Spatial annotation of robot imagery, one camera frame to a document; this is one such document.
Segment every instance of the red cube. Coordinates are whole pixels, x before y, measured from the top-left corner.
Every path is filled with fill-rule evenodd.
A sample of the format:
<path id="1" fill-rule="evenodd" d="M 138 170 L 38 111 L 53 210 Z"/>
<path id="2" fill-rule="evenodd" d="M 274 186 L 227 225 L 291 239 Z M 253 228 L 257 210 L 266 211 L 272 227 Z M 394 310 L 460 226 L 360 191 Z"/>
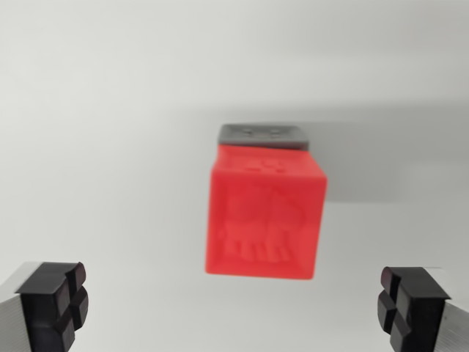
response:
<path id="1" fill-rule="evenodd" d="M 306 150 L 219 145 L 207 273 L 311 279 L 326 183 Z"/>

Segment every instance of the cube face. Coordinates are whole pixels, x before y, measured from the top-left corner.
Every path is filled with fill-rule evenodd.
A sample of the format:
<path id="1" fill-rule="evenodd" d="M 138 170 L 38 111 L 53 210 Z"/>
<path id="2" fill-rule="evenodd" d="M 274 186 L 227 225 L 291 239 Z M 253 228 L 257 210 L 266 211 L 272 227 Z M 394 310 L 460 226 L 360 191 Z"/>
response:
<path id="1" fill-rule="evenodd" d="M 312 278 L 325 187 L 308 152 L 220 146 L 207 272 Z"/>

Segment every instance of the embossed design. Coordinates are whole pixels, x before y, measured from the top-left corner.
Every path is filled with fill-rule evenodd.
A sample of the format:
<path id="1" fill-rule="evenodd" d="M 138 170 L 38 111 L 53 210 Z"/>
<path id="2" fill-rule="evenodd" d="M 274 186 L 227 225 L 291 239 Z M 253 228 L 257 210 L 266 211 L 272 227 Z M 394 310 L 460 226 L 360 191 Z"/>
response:
<path id="1" fill-rule="evenodd" d="M 227 256 L 268 263 L 292 259 L 289 236 L 304 219 L 295 202 L 278 189 L 254 184 L 231 188 L 229 199 L 220 232 Z"/>

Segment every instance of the white background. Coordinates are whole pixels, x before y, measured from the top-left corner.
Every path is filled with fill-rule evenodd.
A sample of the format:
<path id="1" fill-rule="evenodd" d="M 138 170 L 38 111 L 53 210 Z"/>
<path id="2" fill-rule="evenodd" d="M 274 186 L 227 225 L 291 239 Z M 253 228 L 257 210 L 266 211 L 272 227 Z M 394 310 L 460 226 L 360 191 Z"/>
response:
<path id="1" fill-rule="evenodd" d="M 75 352 L 389 352 L 382 268 L 468 266 L 468 53 L 463 1 L 0 0 L 0 278 L 82 261 Z M 317 275 L 206 275 L 218 129 L 272 121 L 329 177 Z"/>

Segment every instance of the black rubber tip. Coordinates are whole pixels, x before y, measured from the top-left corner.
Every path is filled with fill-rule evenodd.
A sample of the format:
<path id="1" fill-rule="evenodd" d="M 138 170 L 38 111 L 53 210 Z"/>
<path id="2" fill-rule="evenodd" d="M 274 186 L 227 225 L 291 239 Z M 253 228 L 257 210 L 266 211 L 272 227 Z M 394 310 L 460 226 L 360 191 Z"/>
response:
<path id="1" fill-rule="evenodd" d="M 43 263 L 18 289 L 32 352 L 68 352 L 88 312 L 82 263 Z"/>
<path id="2" fill-rule="evenodd" d="M 384 268 L 378 319 L 396 352 L 433 352 L 446 299 L 424 268 Z"/>

